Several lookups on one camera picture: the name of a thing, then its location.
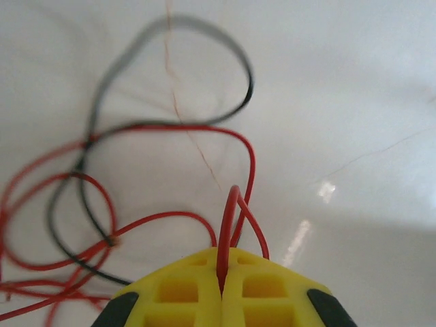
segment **wire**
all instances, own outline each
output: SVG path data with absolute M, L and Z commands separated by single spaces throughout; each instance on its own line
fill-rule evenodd
M 251 192 L 253 189 L 253 182 L 254 182 L 254 175 L 255 175 L 254 150 L 246 138 L 244 138 L 242 135 L 240 135 L 234 131 L 231 131 L 229 129 L 224 129 L 224 128 L 220 128 L 220 127 L 211 127 L 211 126 L 184 126 L 184 125 L 182 125 L 182 126 L 178 126 L 178 125 L 175 125 L 175 126 L 157 126 L 157 125 L 121 126 L 121 127 L 117 127 L 116 129 L 111 129 L 105 133 L 102 133 L 98 137 L 94 137 L 93 143 L 91 143 L 89 145 L 90 147 L 88 149 L 95 146 L 96 144 L 98 144 L 98 142 L 101 142 L 105 138 L 110 137 L 111 135 L 121 133 L 121 132 L 141 131 L 141 130 L 142 131 L 215 131 L 215 132 L 231 135 L 231 136 L 237 138 L 247 147 L 247 150 L 249 151 L 249 156 L 250 156 L 250 172 L 249 172 L 249 178 L 248 178 L 248 183 L 247 183 L 247 189 L 245 191 L 245 200 L 247 202 L 249 201 L 249 198 L 251 196 Z M 88 265 L 86 262 L 84 262 L 83 260 L 78 258 L 70 249 L 68 249 L 67 245 L 65 245 L 63 243 L 63 241 L 61 240 L 61 238 L 59 237 L 58 232 L 55 228 L 55 223 L 54 223 L 55 222 L 54 221 L 54 210 L 55 210 L 56 203 L 57 203 L 63 189 L 65 188 L 69 178 L 71 176 L 73 176 L 73 174 L 74 173 L 72 173 L 70 176 L 67 176 L 62 181 L 62 183 L 57 187 L 57 189 L 54 192 L 53 197 L 51 197 L 51 199 L 49 200 L 48 206 L 47 206 L 47 211 L 46 211 L 47 226 L 48 226 L 48 230 L 49 230 L 50 235 L 52 236 L 53 241 L 58 246 L 58 248 L 60 248 L 62 250 L 62 252 L 68 256 L 69 259 L 73 260 L 75 263 L 79 264 L 81 267 L 83 267 L 83 268 L 87 269 L 88 271 L 91 271 L 92 273 L 98 275 L 99 277 L 103 277 L 109 281 L 113 281 L 113 282 L 118 283 L 120 285 L 129 285 L 131 283 L 130 281 L 127 281 L 127 280 L 122 279 L 120 277 L 116 277 L 116 276 L 108 274 L 106 272 L 99 271 L 99 270 L 93 268 L 92 266 Z M 239 220 L 243 220 L 243 219 L 244 219 L 244 215 L 241 213 Z
M 97 127 L 97 120 L 99 116 L 99 112 L 101 111 L 102 102 L 110 89 L 110 86 L 112 83 L 116 80 L 117 77 L 120 76 L 134 61 L 138 53 L 156 36 L 159 35 L 162 32 L 165 32 L 169 29 L 168 26 L 168 17 L 164 16 L 161 17 L 151 24 L 145 26 L 141 32 L 136 36 L 134 41 L 130 44 L 130 46 L 127 47 L 127 50 L 117 59 L 115 62 L 109 67 L 107 72 L 104 74 L 101 82 L 99 83 L 97 90 L 95 92 L 93 103 L 91 105 L 91 113 L 89 117 L 89 122 L 87 126 L 87 132 L 86 132 L 86 145 L 83 149 L 82 157 L 77 163 L 77 165 L 74 166 L 73 171 L 78 172 L 85 172 L 86 166 L 87 166 L 87 153 L 89 148 L 91 147 L 93 140 L 92 135 L 95 134 L 95 129 Z M 129 126 L 139 126 L 139 125 L 213 125 L 218 124 L 222 121 L 225 121 L 229 119 L 230 117 L 234 116 L 237 112 L 242 110 L 250 101 L 251 96 L 253 95 L 253 73 L 251 69 L 251 64 L 248 60 L 247 55 L 245 54 L 244 50 L 236 43 L 228 34 L 224 33 L 220 29 L 218 29 L 216 26 L 205 22 L 203 20 L 200 20 L 198 18 L 194 18 L 191 16 L 186 16 L 183 14 L 177 14 L 173 15 L 171 17 L 171 28 L 172 29 L 191 29 L 194 31 L 197 31 L 201 34 L 204 34 L 205 36 L 215 40 L 216 42 L 219 42 L 220 44 L 224 45 L 226 48 L 228 48 L 234 56 L 238 59 L 239 63 L 243 67 L 245 71 L 245 75 L 247 77 L 248 87 L 247 92 L 243 99 L 240 101 L 238 105 L 236 105 L 233 109 L 229 110 L 228 112 L 211 118 L 211 119 L 204 119 L 201 121 L 184 121 L 180 122 L 178 119 L 175 119 L 173 121 L 164 121 L 164 120 L 145 120 L 145 121 L 134 121 L 131 123 L 128 123 Z M 65 187 L 63 183 L 59 186 L 57 191 L 53 195 L 53 199 L 59 198 L 59 193 L 62 192 L 63 188 Z M 80 200 L 82 203 L 82 206 L 84 207 L 88 218 L 90 219 L 91 223 L 95 227 L 95 229 L 98 231 L 100 236 L 108 243 L 109 246 L 113 246 L 113 242 L 110 239 L 110 237 L 104 232 L 103 227 L 100 226 L 98 220 L 95 218 L 95 214 L 91 210 L 91 207 L 89 206 L 89 201 L 87 200 L 86 191 L 84 188 L 84 183 L 82 181 L 79 181 L 79 188 L 78 193 L 80 195 Z
M 133 126 L 133 127 L 118 127 L 118 129 L 113 129 L 110 131 L 106 131 L 99 136 L 93 137 L 93 144 L 92 146 L 95 146 L 99 144 L 101 141 L 105 140 L 106 138 L 120 133 L 134 133 L 139 131 L 156 131 L 156 132 L 163 132 L 163 131 L 185 131 L 186 129 L 192 130 L 192 131 L 213 131 L 217 133 L 222 133 L 225 135 L 229 135 L 233 138 L 236 138 L 237 140 L 240 140 L 248 150 L 249 159 L 250 159 L 250 169 L 249 169 L 249 176 L 247 181 L 247 188 L 245 190 L 245 197 L 244 199 L 247 199 L 251 195 L 251 191 L 253 188 L 253 182 L 255 177 L 255 155 L 253 148 L 251 147 L 249 141 L 243 137 L 242 135 L 236 133 L 235 131 L 221 128 L 221 127 L 213 127 L 213 126 Z M 116 226 L 116 216 L 113 209 L 113 206 L 111 205 L 110 198 L 107 195 L 107 192 L 104 191 L 103 187 L 98 184 L 98 182 L 91 178 L 90 176 L 87 176 L 82 173 L 63 173 L 63 174 L 57 174 L 54 176 L 51 176 L 42 182 L 37 183 L 36 185 L 32 186 L 28 191 L 24 192 L 17 200 L 15 200 L 13 203 L 10 203 L 10 200 L 12 198 L 12 195 L 15 191 L 15 189 L 23 182 L 23 180 L 30 174 L 32 171 L 34 171 L 36 168 L 44 165 L 48 161 L 51 161 L 53 159 L 56 159 L 62 155 L 66 155 L 72 151 L 81 149 L 84 147 L 85 143 L 80 141 L 71 142 L 69 144 L 66 144 L 65 146 L 59 147 L 40 158 L 36 159 L 35 161 L 31 162 L 30 164 L 26 165 L 22 170 L 20 170 L 14 177 L 12 177 L 11 181 L 7 184 L 5 191 L 1 197 L 0 200 L 0 256 L 5 255 L 10 259 L 13 263 L 15 263 L 17 266 L 20 266 L 22 268 L 25 268 L 27 270 L 34 270 L 34 271 L 46 271 L 46 270 L 52 270 L 61 268 L 67 265 L 70 265 L 73 263 L 73 260 L 62 260 L 60 262 L 52 262 L 47 264 L 31 264 L 28 262 L 24 262 L 20 258 L 18 258 L 7 246 L 7 242 L 5 239 L 5 235 L 7 233 L 7 225 L 9 221 L 13 218 L 13 216 L 21 209 L 21 207 L 29 201 L 35 194 L 42 191 L 52 183 L 55 183 L 56 181 L 63 180 L 64 178 L 80 178 L 84 179 L 94 186 L 97 187 L 97 189 L 104 194 L 109 211 L 111 213 L 111 230 L 114 230 L 114 227 Z M 208 230 L 208 233 L 211 237 L 211 245 L 213 247 L 217 246 L 217 240 L 215 237 L 215 233 L 213 232 L 213 229 L 211 225 L 201 216 L 195 214 L 195 213 L 188 213 L 188 212 L 167 212 L 167 213 L 159 213 L 155 215 L 151 215 L 142 219 L 139 219 L 123 228 L 120 228 L 119 230 L 115 230 L 113 234 L 110 236 L 113 239 L 117 239 L 120 235 L 130 231 L 131 229 L 137 228 L 140 225 L 147 223 L 152 220 L 161 219 L 164 217 L 171 217 L 171 216 L 185 216 L 192 219 L 195 219 L 199 221 L 202 225 L 206 227 Z M 100 251 L 105 251 L 104 256 L 105 259 L 109 255 L 110 251 L 112 250 L 112 247 L 108 247 L 107 243 L 104 240 L 101 240 L 97 244 L 93 245 L 92 247 L 88 248 L 87 250 L 83 251 L 82 253 L 79 253 L 76 257 L 83 262 L 89 261 L 91 258 L 93 258 L 97 253 Z M 94 269 L 99 269 L 100 265 L 97 265 L 93 267 Z M 22 294 L 22 295 L 28 295 L 28 296 L 37 296 L 40 298 L 47 298 L 47 300 L 43 300 L 35 305 L 31 305 L 27 308 L 21 308 L 17 311 L 13 311 L 11 313 L 7 313 L 5 315 L 0 315 L 0 321 L 8 319 L 9 317 L 20 315 L 26 312 L 30 312 L 32 310 L 39 309 L 41 307 L 45 307 L 54 303 L 57 303 L 59 301 L 64 301 L 65 299 L 87 299 L 87 300 L 99 300 L 96 296 L 87 296 L 80 292 L 77 292 L 77 289 L 84 285 L 87 280 L 89 280 L 93 274 L 88 274 L 84 279 L 82 279 L 80 282 L 77 282 L 77 284 L 74 284 L 73 287 L 68 288 L 65 286 L 64 283 L 59 283 L 56 281 L 42 281 L 42 280 L 36 280 L 36 281 L 24 281 L 24 282 L 6 282 L 0 284 L 0 290 L 3 290 L 4 292 L 7 292 L 7 294 Z M 30 285 L 56 285 L 59 287 L 63 287 L 64 291 L 62 291 L 59 294 L 47 294 L 47 293 L 41 293 L 41 292 L 33 292 L 33 291 L 27 291 L 23 290 L 22 287 L 27 287 Z
M 240 194 L 239 187 L 233 185 L 230 189 L 227 202 L 224 208 L 223 221 L 221 223 L 221 230 L 219 232 L 219 242 L 217 251 L 217 278 L 219 290 L 221 295 L 224 291 L 225 278 L 229 269 L 229 252 L 230 252 L 230 238 L 232 234 L 232 222 L 234 218 L 234 212 L 236 210 L 236 205 L 239 204 L 241 211 L 247 217 L 251 227 L 254 229 L 255 235 L 259 240 L 260 247 L 262 249 L 262 255 L 265 259 L 270 258 L 268 251 L 268 245 L 259 224 L 257 223 L 255 217 L 251 213 L 244 201 L 242 195 Z
M 25 166 L 18 174 L 16 174 L 11 181 L 7 184 L 5 191 L 0 200 L 0 263 L 1 258 L 3 256 L 7 257 L 11 262 L 15 265 L 22 267 L 27 270 L 32 271 L 47 271 L 52 269 L 57 269 L 61 267 L 68 266 L 70 264 L 78 264 L 78 267 L 72 273 L 70 278 L 66 282 L 53 281 L 50 279 L 34 279 L 29 281 L 10 281 L 0 283 L 0 291 L 5 292 L 7 297 L 10 297 L 11 294 L 19 294 L 24 296 L 30 296 L 34 298 L 43 298 L 42 301 L 30 305 L 28 307 L 20 308 L 9 313 L 4 313 L 0 315 L 0 321 L 10 319 L 11 317 L 16 317 L 17 315 L 21 315 L 42 307 L 46 307 L 48 305 L 53 305 L 50 308 L 50 311 L 47 315 L 45 325 L 47 327 L 52 325 L 53 319 L 55 317 L 55 313 L 57 312 L 59 305 L 65 300 L 86 300 L 90 302 L 96 309 L 101 310 L 102 301 L 107 301 L 109 297 L 107 296 L 99 296 L 99 295 L 88 295 L 84 292 L 79 291 L 79 289 L 89 281 L 94 275 L 103 277 L 105 279 L 111 280 L 113 282 L 127 285 L 130 281 L 122 279 L 120 277 L 114 276 L 112 274 L 108 274 L 100 270 L 100 267 L 106 261 L 111 251 L 114 249 L 114 246 L 118 244 L 118 237 L 122 234 L 129 232 L 130 230 L 137 228 L 144 223 L 147 223 L 152 220 L 161 219 L 165 217 L 188 217 L 191 219 L 195 219 L 199 221 L 208 231 L 209 236 L 211 238 L 211 246 L 218 246 L 218 251 L 221 255 L 217 259 L 217 276 L 219 275 L 219 280 L 224 283 L 225 276 L 227 275 L 228 270 L 228 253 L 230 251 L 230 246 L 236 246 L 238 240 L 240 238 L 243 222 L 245 217 L 249 220 L 249 223 L 255 230 L 255 234 L 259 239 L 260 246 L 262 249 L 262 254 L 265 258 L 269 258 L 268 247 L 266 245 L 266 241 L 262 234 L 262 231 L 259 228 L 259 225 L 254 219 L 254 216 L 251 214 L 248 209 L 247 203 L 251 197 L 251 192 L 253 189 L 253 182 L 255 176 L 255 157 L 254 151 L 246 138 L 242 135 L 231 131 L 229 129 L 220 128 L 220 127 L 212 127 L 207 125 L 220 123 L 231 116 L 235 115 L 237 112 L 242 110 L 253 94 L 253 74 L 251 72 L 251 65 L 245 55 L 244 51 L 241 47 L 227 34 L 220 31 L 213 25 L 210 25 L 207 22 L 203 22 L 197 18 L 192 18 L 184 15 L 176 15 L 172 18 L 172 27 L 175 28 L 184 28 L 184 29 L 193 29 L 198 31 L 206 36 L 213 38 L 215 41 L 226 46 L 238 59 L 239 63 L 245 70 L 245 74 L 248 80 L 248 88 L 247 93 L 241 102 L 235 106 L 233 109 L 228 112 L 222 114 L 221 116 L 217 116 L 210 119 L 205 119 L 202 121 L 184 121 L 180 122 L 179 120 L 174 121 L 161 121 L 161 120 L 140 120 L 134 121 L 130 123 L 123 124 L 121 126 L 109 129 L 100 134 L 95 133 L 95 129 L 97 127 L 97 121 L 99 117 L 99 112 L 102 108 L 102 102 L 110 89 L 110 86 L 114 82 L 114 80 L 125 70 L 127 69 L 131 63 L 134 61 L 136 55 L 139 51 L 158 33 L 165 31 L 168 28 L 166 18 L 160 18 L 155 22 L 152 22 L 149 26 L 144 28 L 136 37 L 136 39 L 132 42 L 131 46 L 114 62 L 112 66 L 110 66 L 109 70 L 104 74 L 102 81 L 100 82 L 97 90 L 95 92 L 93 98 L 93 104 L 91 106 L 91 113 L 89 117 L 89 122 L 86 130 L 86 138 L 85 141 L 76 141 L 60 148 L 57 148 L 46 155 L 36 159 L 34 162 Z M 222 134 L 227 134 L 231 137 L 234 137 L 240 140 L 246 147 L 249 153 L 250 158 L 250 170 L 247 181 L 247 188 L 245 190 L 244 197 L 240 194 L 238 187 L 233 187 L 231 190 L 232 197 L 228 200 L 226 205 L 225 215 L 223 219 L 223 226 L 221 227 L 220 233 L 220 241 L 217 244 L 217 239 L 215 233 L 208 223 L 207 220 L 202 218 L 201 216 L 185 212 L 185 211 L 170 211 L 166 213 L 157 213 L 148 217 L 141 218 L 127 226 L 122 228 L 117 228 L 117 220 L 116 213 L 112 201 L 106 192 L 106 190 L 91 176 L 85 174 L 87 167 L 87 155 L 91 149 L 99 144 L 102 140 L 109 138 L 115 134 L 127 133 L 127 132 L 138 132 L 138 131 L 213 131 Z M 69 172 L 56 174 L 54 176 L 48 177 L 47 179 L 37 183 L 32 186 L 30 190 L 24 192 L 17 200 L 10 203 L 10 199 L 14 190 L 17 186 L 22 182 L 22 180 L 34 169 L 45 164 L 46 162 L 56 159 L 62 155 L 65 155 L 71 151 L 81 150 L 81 154 L 79 156 L 78 161 L 72 166 L 72 169 Z M 82 205 L 87 212 L 87 215 L 93 224 L 94 228 L 98 231 L 102 240 L 95 243 L 93 246 L 88 249 L 82 251 L 79 254 L 75 254 L 71 249 L 61 240 L 61 237 L 58 235 L 56 224 L 55 224 L 55 208 L 57 206 L 57 202 L 61 197 L 63 190 L 65 189 L 67 183 L 72 179 L 78 179 L 78 193 L 82 202 Z M 36 264 L 25 262 L 20 259 L 11 249 L 8 247 L 5 235 L 7 235 L 7 226 L 12 217 L 20 210 L 20 208 L 30 200 L 35 194 L 45 189 L 47 186 L 59 182 L 59 186 L 55 189 L 51 199 L 48 202 L 46 207 L 46 223 L 49 229 L 50 235 L 57 245 L 69 259 L 61 260 L 58 262 L 50 262 L 46 264 Z M 84 184 L 85 182 L 92 184 L 97 190 L 101 193 L 106 201 L 106 205 L 108 207 L 109 216 L 110 216 L 110 231 L 105 232 L 103 227 L 100 226 L 98 220 L 96 220 L 93 211 L 89 206 L 89 200 L 86 195 Z M 233 235 L 231 235 L 232 229 L 232 220 L 234 216 L 234 211 L 236 208 L 236 204 L 239 204 L 241 207 L 241 212 L 236 222 L 236 227 Z M 98 254 L 101 254 L 98 259 L 96 265 L 92 266 L 89 262 Z M 88 273 L 81 277 L 83 270 L 87 270 Z M 28 287 L 34 286 L 55 286 L 59 287 L 61 290 L 59 293 L 47 293 L 47 292 L 37 292 L 35 290 L 28 290 Z

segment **white floor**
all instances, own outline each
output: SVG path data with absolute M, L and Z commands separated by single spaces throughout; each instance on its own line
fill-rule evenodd
M 88 2 L 0 4 L 1 186 L 30 159 L 83 135 L 98 76 L 166 11 L 164 1 Z M 174 1 L 169 9 L 222 26 L 252 60 L 252 102 L 225 126 L 254 145 L 250 207 L 272 260 L 326 284 L 360 327 L 436 326 L 436 3 Z M 117 82 L 100 128 L 173 115 L 172 88 L 184 117 L 212 116 L 240 99 L 243 73 L 224 49 L 174 31 L 167 35 L 177 76 L 171 78 L 164 39 Z M 245 186 L 246 151 L 223 136 L 193 136 L 219 186 L 186 134 L 123 136 L 93 153 L 91 173 L 110 191 L 121 225 L 188 209 L 218 232 L 228 189 Z M 28 185 L 72 160 L 38 170 Z M 62 258 L 45 231 L 48 194 L 20 211 L 7 233 L 12 248 L 32 262 Z M 107 221 L 97 196 L 95 206 Z M 71 248 L 97 240 L 73 188 L 58 215 Z M 105 269 L 137 279 L 207 246 L 198 224 L 157 221 L 126 236 Z M 249 226 L 240 246 L 260 253 Z M 4 270 L 6 280 L 41 276 Z M 88 288 L 116 290 L 97 279 Z M 0 313 L 30 302 L 12 298 Z M 41 326 L 46 312 L 3 325 Z M 96 315 L 67 302 L 55 326 L 90 326 Z

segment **square hole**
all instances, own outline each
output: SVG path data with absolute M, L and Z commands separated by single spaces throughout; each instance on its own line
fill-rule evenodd
M 284 298 L 286 296 L 286 289 L 281 277 L 252 275 L 244 280 L 244 298 Z
M 194 313 L 151 313 L 146 315 L 144 327 L 193 327 Z
M 198 302 L 197 283 L 183 278 L 164 279 L 159 285 L 156 302 Z
M 196 261 L 193 261 L 190 263 L 191 266 L 206 266 L 207 265 L 207 259 L 198 259 Z
M 292 327 L 294 312 L 289 305 L 259 305 L 244 308 L 245 327 Z
M 254 260 L 247 257 L 238 257 L 239 264 L 255 264 Z

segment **red wire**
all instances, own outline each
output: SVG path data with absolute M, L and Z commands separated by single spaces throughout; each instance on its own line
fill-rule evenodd
M 266 239 L 262 233 L 262 230 L 260 229 L 260 226 L 240 194 L 239 187 L 237 185 L 233 185 L 230 189 L 229 196 L 225 204 L 223 221 L 221 223 L 221 230 L 219 232 L 217 278 L 221 294 L 223 294 L 224 291 L 225 278 L 229 269 L 230 238 L 232 233 L 234 212 L 237 204 L 240 206 L 241 213 L 247 217 L 251 227 L 254 229 L 255 235 L 257 236 L 262 249 L 262 255 L 265 259 L 270 258 L 268 245 L 266 244 Z
M 210 127 L 210 126 L 140 126 L 140 127 L 130 127 L 123 129 L 119 131 L 120 133 L 125 133 L 129 131 L 214 131 L 222 134 L 227 134 L 231 137 L 237 138 L 240 140 L 246 147 L 249 153 L 250 158 L 250 169 L 249 169 L 249 177 L 247 181 L 247 188 L 245 190 L 244 198 L 239 192 L 239 188 L 237 188 L 238 194 L 236 197 L 232 198 L 231 203 L 228 203 L 226 205 L 225 215 L 223 219 L 223 225 L 224 233 L 223 233 L 223 226 L 221 227 L 221 233 L 220 233 L 220 242 L 219 242 L 219 248 L 218 251 L 223 252 L 224 251 L 224 258 L 225 258 L 225 252 L 227 251 L 227 260 L 228 261 L 228 251 L 230 245 L 233 244 L 233 246 L 236 245 L 238 242 L 238 239 L 240 238 L 240 234 L 242 232 L 243 227 L 243 221 L 244 218 L 247 217 L 250 224 L 253 226 L 256 235 L 258 236 L 262 248 L 262 254 L 265 258 L 268 257 L 268 247 L 266 246 L 266 242 L 264 240 L 264 237 L 262 235 L 262 231 L 260 230 L 257 222 L 255 221 L 253 215 L 248 209 L 247 203 L 251 197 L 251 192 L 253 189 L 253 182 L 254 182 L 254 176 L 255 176 L 255 156 L 253 148 L 251 147 L 249 141 L 244 138 L 242 135 L 231 131 L 229 129 L 224 129 L 220 127 Z M 21 260 L 17 255 L 13 253 L 13 251 L 10 250 L 10 248 L 7 246 L 7 243 L 5 241 L 5 232 L 7 230 L 7 224 L 12 219 L 12 217 L 20 210 L 20 208 L 29 201 L 36 193 L 43 190 L 45 187 L 49 186 L 55 181 L 60 181 L 64 178 L 67 178 L 70 176 L 70 173 L 66 174 L 56 174 L 54 176 L 51 176 L 42 182 L 37 183 L 34 185 L 30 190 L 24 192 L 19 199 L 17 199 L 15 202 L 10 203 L 10 198 L 12 197 L 12 194 L 17 188 L 18 184 L 22 182 L 24 177 L 26 177 L 28 174 L 30 174 L 32 171 L 34 171 L 36 168 L 42 166 L 47 161 L 53 160 L 55 158 L 58 158 L 62 155 L 65 155 L 71 151 L 74 151 L 76 149 L 80 149 L 84 146 L 84 142 L 76 141 L 69 144 L 66 144 L 65 146 L 62 146 L 60 148 L 57 148 L 40 158 L 36 159 L 32 163 L 26 165 L 18 174 L 16 174 L 11 181 L 7 184 L 5 191 L 3 192 L 3 195 L 0 200 L 0 263 L 1 258 L 3 257 L 3 254 L 7 256 L 9 260 L 11 260 L 15 265 L 20 266 L 22 268 L 25 268 L 27 270 L 32 271 L 47 271 L 47 270 L 53 270 L 57 268 L 62 268 L 64 266 L 68 266 L 70 264 L 73 264 L 71 260 L 61 260 L 58 262 L 51 262 L 47 264 L 34 264 L 29 263 Z M 208 231 L 209 236 L 211 238 L 211 245 L 213 247 L 217 246 L 217 239 L 215 236 L 215 233 L 211 227 L 211 225 L 208 223 L 207 220 L 202 218 L 201 216 L 185 212 L 185 211 L 169 211 L 166 213 L 157 213 L 155 215 L 151 215 L 148 217 L 141 218 L 125 227 L 122 227 L 120 229 L 116 228 L 116 215 L 115 210 L 112 205 L 112 202 L 109 198 L 109 195 L 105 191 L 105 189 L 92 177 L 87 176 L 85 174 L 73 174 L 74 178 L 81 178 L 85 181 L 91 183 L 94 185 L 97 190 L 102 194 L 104 197 L 106 204 L 108 205 L 108 209 L 110 212 L 110 229 L 112 233 L 112 237 L 119 237 L 120 235 L 139 227 L 140 225 L 147 223 L 152 220 L 161 219 L 164 217 L 171 217 L 171 216 L 182 216 L 182 217 L 189 217 L 192 219 L 195 219 L 199 221 Z M 241 213 L 239 215 L 238 221 L 236 223 L 235 231 L 233 233 L 233 236 L 230 237 L 231 234 L 231 228 L 232 228 L 232 220 L 234 215 L 234 208 L 236 207 L 236 203 L 238 203 L 241 207 Z M 107 259 L 107 257 L 110 255 L 112 248 L 108 248 L 106 242 L 99 241 L 98 243 L 95 243 L 93 246 L 89 247 L 88 249 L 84 250 L 82 253 L 78 254 L 78 257 L 81 260 L 88 261 L 92 259 L 94 256 L 96 256 L 99 252 L 104 251 L 103 255 L 100 257 L 99 262 L 96 265 L 96 268 L 99 268 Z M 217 271 L 222 270 L 223 266 L 223 260 L 220 260 L 219 263 L 217 263 Z M 228 263 L 225 267 L 225 274 L 223 280 L 225 281 L 225 275 L 227 273 L 228 269 Z M 77 281 L 80 278 L 80 274 L 82 272 L 82 268 L 77 268 L 74 273 L 71 275 L 71 277 L 68 279 L 66 283 L 61 283 L 59 281 L 53 281 L 49 279 L 35 279 L 31 281 L 13 281 L 13 282 L 4 282 L 0 283 L 0 291 L 5 292 L 6 294 L 20 294 L 25 296 L 31 296 L 36 298 L 45 298 L 45 300 L 35 303 L 34 305 L 30 305 L 28 307 L 20 308 L 8 313 L 4 313 L 0 315 L 0 321 L 10 319 L 12 317 L 16 317 L 17 315 L 22 315 L 24 313 L 28 313 L 30 311 L 34 311 L 36 309 L 40 309 L 42 307 L 48 306 L 53 304 L 52 308 L 50 309 L 50 312 L 46 318 L 45 326 L 49 327 L 52 325 L 52 321 L 54 319 L 55 313 L 57 309 L 59 308 L 59 305 L 65 301 L 65 300 L 87 300 L 89 301 L 93 306 L 95 306 L 98 309 L 101 309 L 100 302 L 103 300 L 109 300 L 109 297 L 106 296 L 91 296 L 88 294 L 85 294 L 78 289 L 82 287 L 90 278 L 92 278 L 92 274 L 87 274 L 83 278 L 81 278 L 79 281 Z M 55 286 L 60 287 L 62 290 L 57 294 L 50 294 L 50 293 L 44 293 L 44 292 L 36 292 L 31 290 L 26 290 L 24 287 L 32 287 L 32 286 Z

